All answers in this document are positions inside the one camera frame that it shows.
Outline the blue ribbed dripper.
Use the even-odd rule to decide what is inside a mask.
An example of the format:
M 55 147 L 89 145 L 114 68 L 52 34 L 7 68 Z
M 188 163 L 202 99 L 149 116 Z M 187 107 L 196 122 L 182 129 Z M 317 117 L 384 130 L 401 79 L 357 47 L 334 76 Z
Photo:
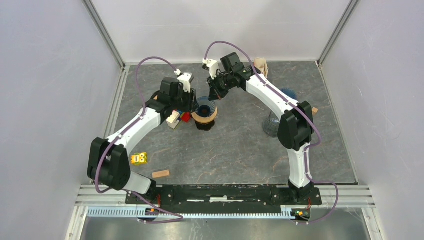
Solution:
M 216 111 L 216 104 L 213 100 L 209 100 L 208 96 L 201 96 L 197 99 L 198 109 L 194 112 L 202 118 L 211 117 Z
M 287 87 L 283 87 L 280 89 L 280 91 L 285 94 L 286 96 L 288 96 L 289 98 L 293 99 L 293 100 L 298 100 L 298 96 L 296 94 L 296 92 L 290 88 Z

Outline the dark brown dripper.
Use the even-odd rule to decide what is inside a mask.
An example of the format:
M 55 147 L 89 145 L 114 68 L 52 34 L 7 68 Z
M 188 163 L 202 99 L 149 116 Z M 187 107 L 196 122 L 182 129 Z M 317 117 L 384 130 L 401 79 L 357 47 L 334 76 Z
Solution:
M 195 122 L 196 128 L 200 131 L 210 131 L 214 126 L 215 126 L 215 121 L 212 120 L 210 122 L 207 123 L 202 123 L 202 122 Z

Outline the orange coffee filter box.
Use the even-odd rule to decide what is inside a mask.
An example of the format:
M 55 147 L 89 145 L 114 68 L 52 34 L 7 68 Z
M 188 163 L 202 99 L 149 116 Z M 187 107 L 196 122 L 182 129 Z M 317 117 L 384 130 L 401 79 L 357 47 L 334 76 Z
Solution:
M 265 58 L 257 57 L 254 59 L 253 64 L 254 67 L 261 72 L 261 74 L 263 74 L 266 78 L 268 77 L 269 67 Z

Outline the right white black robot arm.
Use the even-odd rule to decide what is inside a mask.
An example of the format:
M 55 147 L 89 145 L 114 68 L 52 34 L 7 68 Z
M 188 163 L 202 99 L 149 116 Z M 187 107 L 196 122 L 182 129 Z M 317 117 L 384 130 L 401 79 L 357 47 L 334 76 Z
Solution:
M 287 149 L 290 175 L 289 199 L 302 204 L 314 188 L 309 167 L 309 148 L 314 127 L 311 105 L 289 97 L 275 87 L 254 64 L 245 66 L 236 52 L 221 58 L 219 62 L 205 58 L 203 69 L 209 72 L 209 99 L 221 100 L 231 89 L 240 88 L 255 96 L 279 118 L 277 138 Z

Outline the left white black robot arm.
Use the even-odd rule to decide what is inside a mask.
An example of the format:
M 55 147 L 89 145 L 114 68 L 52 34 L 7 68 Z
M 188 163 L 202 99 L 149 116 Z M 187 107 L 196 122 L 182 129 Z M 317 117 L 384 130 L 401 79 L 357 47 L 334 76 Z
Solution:
M 87 176 L 108 190 L 130 190 L 138 193 L 145 204 L 153 203 L 157 190 L 153 180 L 131 171 L 130 154 L 152 130 L 164 123 L 175 110 L 192 112 L 197 107 L 196 91 L 191 87 L 194 77 L 184 72 L 177 78 L 166 77 L 160 89 L 145 107 L 124 127 L 107 138 L 95 138 L 90 147 Z

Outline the colourful toy block pile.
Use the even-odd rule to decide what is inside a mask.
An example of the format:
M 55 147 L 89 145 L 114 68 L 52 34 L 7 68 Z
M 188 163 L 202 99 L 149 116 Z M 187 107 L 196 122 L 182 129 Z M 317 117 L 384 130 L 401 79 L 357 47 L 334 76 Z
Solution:
M 192 118 L 190 112 L 183 112 L 180 110 L 173 110 L 171 115 L 166 119 L 166 123 L 169 128 L 176 129 L 177 126 L 181 123 L 188 123 Z

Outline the clear glass pitcher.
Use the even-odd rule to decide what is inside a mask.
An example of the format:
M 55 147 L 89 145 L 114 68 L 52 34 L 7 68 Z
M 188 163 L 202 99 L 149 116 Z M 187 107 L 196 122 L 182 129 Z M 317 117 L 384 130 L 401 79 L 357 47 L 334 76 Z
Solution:
M 278 136 L 280 126 L 280 118 L 275 115 L 272 111 L 269 113 L 262 122 L 262 130 L 268 136 L 276 138 Z

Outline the flat wooden block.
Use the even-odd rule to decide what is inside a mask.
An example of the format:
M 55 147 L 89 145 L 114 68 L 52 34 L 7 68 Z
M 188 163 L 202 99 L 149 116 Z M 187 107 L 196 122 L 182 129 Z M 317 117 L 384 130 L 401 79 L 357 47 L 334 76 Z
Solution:
M 161 170 L 161 171 L 156 171 L 152 173 L 152 178 L 153 179 L 159 179 L 159 178 L 165 178 L 165 177 L 169 177 L 171 175 L 170 170 L 166 169 L 166 170 Z

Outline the small wooden cube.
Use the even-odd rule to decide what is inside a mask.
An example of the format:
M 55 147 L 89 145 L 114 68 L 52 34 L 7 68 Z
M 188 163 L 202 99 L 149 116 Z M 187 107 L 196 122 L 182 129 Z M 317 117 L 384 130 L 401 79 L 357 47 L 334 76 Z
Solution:
M 318 113 L 318 109 L 316 107 L 312 108 L 312 115 L 315 116 Z

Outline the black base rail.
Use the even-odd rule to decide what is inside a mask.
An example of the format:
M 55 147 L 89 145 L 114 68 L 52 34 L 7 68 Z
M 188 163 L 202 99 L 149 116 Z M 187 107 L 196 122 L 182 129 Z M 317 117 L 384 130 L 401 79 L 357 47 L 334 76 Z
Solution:
M 143 197 L 176 214 L 277 214 L 282 206 L 308 208 L 323 202 L 320 190 L 277 184 L 157 185 Z

